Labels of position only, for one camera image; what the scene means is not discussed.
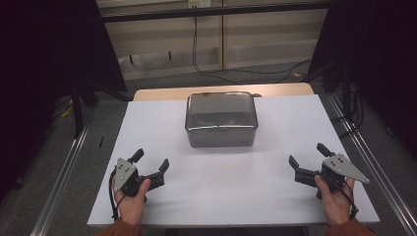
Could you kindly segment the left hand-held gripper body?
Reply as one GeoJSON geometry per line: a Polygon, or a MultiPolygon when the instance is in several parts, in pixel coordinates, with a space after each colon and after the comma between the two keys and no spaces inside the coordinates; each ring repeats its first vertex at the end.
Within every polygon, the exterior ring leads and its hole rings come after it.
{"type": "Polygon", "coordinates": [[[158,170],[148,176],[140,175],[132,160],[119,158],[115,167],[113,190],[115,193],[122,191],[126,196],[134,197],[139,192],[140,185],[146,179],[150,180],[150,191],[164,185],[164,173],[158,170]]]}

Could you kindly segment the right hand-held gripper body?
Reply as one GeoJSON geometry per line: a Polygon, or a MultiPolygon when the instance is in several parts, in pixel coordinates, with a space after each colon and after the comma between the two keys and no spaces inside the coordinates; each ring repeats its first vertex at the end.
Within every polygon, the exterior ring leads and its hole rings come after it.
{"type": "Polygon", "coordinates": [[[346,178],[351,178],[362,183],[369,184],[370,179],[366,177],[353,163],[343,154],[335,154],[325,159],[322,169],[313,171],[301,168],[297,161],[294,161],[294,180],[316,188],[315,177],[320,175],[328,183],[329,189],[334,192],[343,186],[346,178]]]}

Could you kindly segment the clear plastic storage box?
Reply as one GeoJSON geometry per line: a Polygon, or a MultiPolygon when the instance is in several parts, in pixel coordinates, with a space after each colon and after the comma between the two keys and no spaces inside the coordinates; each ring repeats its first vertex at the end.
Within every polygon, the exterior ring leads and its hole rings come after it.
{"type": "Polygon", "coordinates": [[[213,130],[187,132],[193,148],[250,147],[255,140],[256,131],[213,130]]]}

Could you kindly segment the clear plastic box lid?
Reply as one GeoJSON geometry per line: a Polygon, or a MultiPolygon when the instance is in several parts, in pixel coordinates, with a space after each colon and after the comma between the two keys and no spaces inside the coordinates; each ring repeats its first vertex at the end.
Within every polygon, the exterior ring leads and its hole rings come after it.
{"type": "Polygon", "coordinates": [[[201,92],[188,97],[185,129],[256,131],[255,101],[246,91],[201,92]]]}

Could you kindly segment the person's left hand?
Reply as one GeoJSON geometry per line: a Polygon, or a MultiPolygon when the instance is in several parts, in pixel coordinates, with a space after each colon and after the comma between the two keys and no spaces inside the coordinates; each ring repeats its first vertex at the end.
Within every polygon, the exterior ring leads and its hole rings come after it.
{"type": "Polygon", "coordinates": [[[126,197],[122,191],[114,194],[120,216],[125,223],[140,225],[142,223],[146,193],[150,186],[150,180],[146,179],[139,187],[139,192],[134,197],[126,197]]]}

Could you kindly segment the person's right hand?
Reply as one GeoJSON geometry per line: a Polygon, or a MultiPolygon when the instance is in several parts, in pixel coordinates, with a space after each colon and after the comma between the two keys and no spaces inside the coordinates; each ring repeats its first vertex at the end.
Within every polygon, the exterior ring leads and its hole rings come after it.
{"type": "Polygon", "coordinates": [[[320,175],[315,177],[315,182],[322,192],[322,205],[329,226],[342,224],[350,220],[350,200],[353,195],[355,180],[347,178],[342,187],[342,193],[329,190],[327,181],[320,175]]]}

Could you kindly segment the white table mat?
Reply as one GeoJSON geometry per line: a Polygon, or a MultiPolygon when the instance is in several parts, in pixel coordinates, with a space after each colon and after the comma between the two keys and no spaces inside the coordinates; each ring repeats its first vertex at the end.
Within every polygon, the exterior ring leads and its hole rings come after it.
{"type": "Polygon", "coordinates": [[[318,170],[317,145],[344,148],[316,95],[258,97],[259,128],[250,147],[190,146],[183,100],[129,103],[110,160],[138,149],[143,175],[170,166],[165,184],[148,192],[149,227],[307,225],[326,217],[316,189],[297,183],[288,163],[318,170]]]}

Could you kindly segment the light wooden table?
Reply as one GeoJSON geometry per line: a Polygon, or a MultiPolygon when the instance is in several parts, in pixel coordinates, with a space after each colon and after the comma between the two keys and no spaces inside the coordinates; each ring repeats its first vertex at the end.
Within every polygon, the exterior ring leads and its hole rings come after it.
{"type": "Polygon", "coordinates": [[[261,97],[282,95],[310,95],[314,93],[312,87],[306,83],[214,86],[194,88],[152,88],[138,90],[134,95],[134,101],[186,100],[188,96],[192,93],[224,91],[247,91],[252,94],[259,94],[261,97]]]}

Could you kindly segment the black metal stand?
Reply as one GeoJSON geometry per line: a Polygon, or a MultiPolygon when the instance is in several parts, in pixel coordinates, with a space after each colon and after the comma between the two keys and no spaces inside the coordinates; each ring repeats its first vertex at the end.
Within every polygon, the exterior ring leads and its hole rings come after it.
{"type": "Polygon", "coordinates": [[[75,138],[77,139],[84,128],[81,101],[83,101],[87,107],[96,107],[98,105],[98,98],[94,93],[91,83],[83,79],[73,80],[71,86],[71,98],[73,101],[76,124],[75,138]]]}

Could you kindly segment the black curtain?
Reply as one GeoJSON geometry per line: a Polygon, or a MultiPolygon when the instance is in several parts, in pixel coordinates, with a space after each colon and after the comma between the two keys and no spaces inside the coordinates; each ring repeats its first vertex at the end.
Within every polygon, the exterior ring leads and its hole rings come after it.
{"type": "Polygon", "coordinates": [[[336,0],[328,8],[311,73],[324,88],[348,78],[417,159],[417,0],[336,0]]]}
{"type": "Polygon", "coordinates": [[[96,0],[0,0],[0,202],[52,122],[55,101],[126,85],[96,0]]]}

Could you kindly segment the beige wooden shelf unit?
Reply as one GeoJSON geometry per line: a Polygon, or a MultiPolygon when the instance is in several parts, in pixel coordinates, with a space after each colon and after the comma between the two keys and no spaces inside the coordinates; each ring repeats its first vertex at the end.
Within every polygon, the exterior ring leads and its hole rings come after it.
{"type": "Polygon", "coordinates": [[[296,62],[313,55],[325,10],[108,23],[125,80],[296,62]]]}

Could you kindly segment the aluminium floor rail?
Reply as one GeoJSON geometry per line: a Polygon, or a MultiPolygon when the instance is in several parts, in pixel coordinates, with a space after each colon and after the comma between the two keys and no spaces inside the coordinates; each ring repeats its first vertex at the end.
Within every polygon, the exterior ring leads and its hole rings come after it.
{"type": "Polygon", "coordinates": [[[65,162],[59,172],[52,191],[44,204],[39,217],[30,233],[30,236],[47,236],[51,222],[63,197],[64,190],[72,174],[74,165],[89,132],[89,125],[85,125],[79,135],[74,139],[66,156],[65,162]]]}
{"type": "Polygon", "coordinates": [[[330,94],[328,100],[337,116],[341,119],[343,127],[370,169],[375,181],[378,183],[381,191],[391,206],[391,209],[403,226],[403,229],[408,236],[417,236],[417,220],[410,207],[388,179],[386,173],[383,171],[357,127],[347,118],[344,118],[343,107],[339,99],[334,94],[330,94]]]}

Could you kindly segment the white wall socket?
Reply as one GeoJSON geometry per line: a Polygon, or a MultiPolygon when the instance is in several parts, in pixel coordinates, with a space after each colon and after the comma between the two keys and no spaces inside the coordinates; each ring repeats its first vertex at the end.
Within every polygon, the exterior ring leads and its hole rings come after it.
{"type": "Polygon", "coordinates": [[[188,0],[190,9],[195,8],[209,8],[211,6],[211,0],[188,0]]]}

